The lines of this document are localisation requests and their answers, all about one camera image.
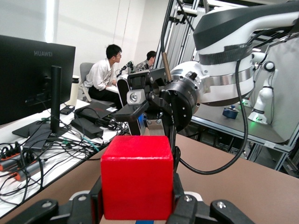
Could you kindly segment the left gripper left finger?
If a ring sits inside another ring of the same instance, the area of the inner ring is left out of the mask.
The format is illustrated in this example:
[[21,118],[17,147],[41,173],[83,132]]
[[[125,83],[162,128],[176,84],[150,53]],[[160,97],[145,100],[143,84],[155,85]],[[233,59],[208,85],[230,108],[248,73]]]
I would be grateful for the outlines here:
[[103,217],[102,181],[99,178],[88,192],[77,192],[60,205],[43,199],[16,215],[8,224],[98,224]]

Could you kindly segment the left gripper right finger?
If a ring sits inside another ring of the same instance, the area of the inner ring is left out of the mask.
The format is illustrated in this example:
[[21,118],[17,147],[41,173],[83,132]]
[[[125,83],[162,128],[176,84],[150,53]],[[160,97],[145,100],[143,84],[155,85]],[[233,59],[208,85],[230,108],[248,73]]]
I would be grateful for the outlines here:
[[207,205],[200,194],[183,190],[178,174],[173,175],[174,210],[168,224],[252,224],[232,202],[219,199]]

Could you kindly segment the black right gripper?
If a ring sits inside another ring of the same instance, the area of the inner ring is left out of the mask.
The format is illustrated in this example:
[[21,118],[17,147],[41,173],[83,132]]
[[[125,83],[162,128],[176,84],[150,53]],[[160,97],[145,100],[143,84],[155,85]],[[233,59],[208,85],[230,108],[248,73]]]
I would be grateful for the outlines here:
[[[189,81],[173,81],[165,86],[165,71],[141,71],[127,76],[127,104],[114,114],[116,121],[135,121],[146,112],[150,135],[165,135],[176,173],[180,150],[176,133],[185,129],[198,104],[197,86]],[[166,91],[159,89],[165,86]]]

